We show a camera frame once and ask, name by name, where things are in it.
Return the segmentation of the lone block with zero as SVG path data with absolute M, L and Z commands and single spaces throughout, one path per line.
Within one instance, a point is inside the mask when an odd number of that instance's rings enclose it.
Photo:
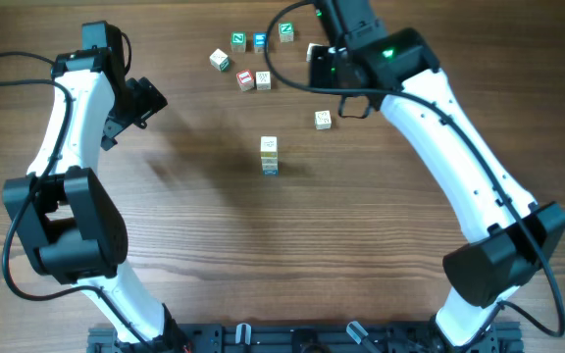
M 330 111 L 318 111 L 314 115 L 315 128 L 317 130 L 329 129 L 332 127 L 332 117 Z

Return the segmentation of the yellow top elephant block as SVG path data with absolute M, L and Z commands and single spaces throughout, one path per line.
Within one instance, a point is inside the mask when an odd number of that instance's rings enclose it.
M 262 158 L 277 158 L 279 155 L 278 139 L 275 136 L 262 136 L 260 154 Z

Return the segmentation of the white green edged block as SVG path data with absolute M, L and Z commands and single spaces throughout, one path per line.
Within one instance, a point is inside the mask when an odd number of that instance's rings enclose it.
M 279 168 L 278 163 L 262 163 L 263 170 L 277 170 Z

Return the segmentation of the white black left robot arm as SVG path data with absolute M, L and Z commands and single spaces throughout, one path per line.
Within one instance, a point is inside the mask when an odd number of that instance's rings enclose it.
M 125 221 L 96 173 L 113 135 L 143 125 L 166 101 L 146 78 L 126 79 L 122 52 L 109 47 L 62 54 L 51 65 L 45 82 L 54 88 L 54 104 L 43 142 L 26 175 L 7 180 L 2 193 L 11 218 L 4 280 L 28 301 L 84 293 L 113 325 L 122 352 L 186 352 L 187 335 L 128 263 Z M 33 269 L 63 290 L 19 289 L 10 269 L 13 238 Z

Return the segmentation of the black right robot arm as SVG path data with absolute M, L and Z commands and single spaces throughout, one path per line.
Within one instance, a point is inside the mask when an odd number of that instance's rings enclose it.
M 444 256 L 451 288 L 425 347 L 465 352 L 481 343 L 512 295 L 535 274 L 548 279 L 559 322 L 563 300 L 550 266 L 565 230 L 556 203 L 540 205 L 498 162 L 459 106 L 422 35 L 361 24 L 331 29 L 313 51 L 310 88 L 364 96 L 412 145 L 444 192 L 465 244 Z

